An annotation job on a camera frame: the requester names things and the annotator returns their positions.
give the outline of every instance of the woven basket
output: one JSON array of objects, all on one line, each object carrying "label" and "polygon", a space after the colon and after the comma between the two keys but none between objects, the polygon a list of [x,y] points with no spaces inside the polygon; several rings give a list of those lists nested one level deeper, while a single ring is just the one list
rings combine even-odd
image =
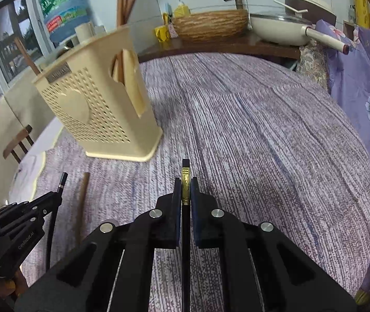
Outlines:
[{"label": "woven basket", "polygon": [[173,19],[179,37],[185,41],[212,41],[236,35],[247,28],[247,10],[223,10],[196,13]]}]

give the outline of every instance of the soap dispenser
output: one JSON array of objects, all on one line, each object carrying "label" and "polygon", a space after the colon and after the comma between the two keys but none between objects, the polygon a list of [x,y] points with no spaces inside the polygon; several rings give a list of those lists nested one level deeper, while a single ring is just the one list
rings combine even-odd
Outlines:
[{"label": "soap dispenser", "polygon": [[178,7],[176,7],[175,11],[173,12],[174,17],[183,17],[189,16],[191,12],[187,5],[185,5],[181,0],[178,0]]}]

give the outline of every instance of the wooden chair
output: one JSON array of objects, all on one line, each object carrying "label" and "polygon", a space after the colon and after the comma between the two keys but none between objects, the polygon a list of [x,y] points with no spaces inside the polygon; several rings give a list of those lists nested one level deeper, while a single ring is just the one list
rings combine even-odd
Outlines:
[{"label": "wooden chair", "polygon": [[16,146],[20,146],[20,148],[22,149],[22,151],[24,152],[24,154],[27,154],[28,153],[28,150],[26,149],[25,145],[23,144],[23,140],[24,139],[27,139],[27,141],[29,142],[29,144],[32,146],[33,145],[33,141],[32,141],[32,138],[30,138],[29,134],[30,132],[32,131],[32,127],[31,126],[26,126],[24,129],[22,129],[17,135],[15,138],[13,138],[10,143],[6,146],[6,148],[4,149],[3,151],[3,157],[4,159],[7,158],[7,156],[10,155],[10,153],[13,155],[14,159],[17,160],[17,163],[20,163],[21,160],[19,158],[19,156],[17,156],[16,152],[14,151],[15,147]]}]

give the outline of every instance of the white pan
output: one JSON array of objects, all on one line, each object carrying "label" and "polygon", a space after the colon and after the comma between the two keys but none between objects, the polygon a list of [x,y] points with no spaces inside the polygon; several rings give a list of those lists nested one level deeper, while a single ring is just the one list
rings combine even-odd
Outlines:
[{"label": "white pan", "polygon": [[263,40],[287,46],[303,46],[312,38],[348,54],[350,47],[329,35],[312,29],[312,23],[304,18],[285,13],[250,14],[253,31]]}]

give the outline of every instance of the metal screw head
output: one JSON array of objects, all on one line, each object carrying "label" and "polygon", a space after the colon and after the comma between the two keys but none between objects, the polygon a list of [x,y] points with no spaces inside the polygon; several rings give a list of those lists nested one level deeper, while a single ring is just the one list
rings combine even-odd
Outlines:
[{"label": "metal screw head", "polygon": [[213,211],[211,211],[211,216],[215,218],[221,218],[222,216],[224,216],[224,211],[221,209],[214,209]]},{"label": "metal screw head", "polygon": [[113,224],[111,223],[103,223],[100,225],[100,231],[102,233],[110,232],[113,229]]},{"label": "metal screw head", "polygon": [[151,216],[152,218],[159,218],[161,215],[162,215],[162,211],[159,209],[153,209],[153,210],[150,210],[149,212],[149,216]]},{"label": "metal screw head", "polygon": [[260,228],[265,231],[265,232],[270,232],[273,230],[273,224],[272,223],[269,223],[269,222],[263,222],[261,225],[260,225]]}]

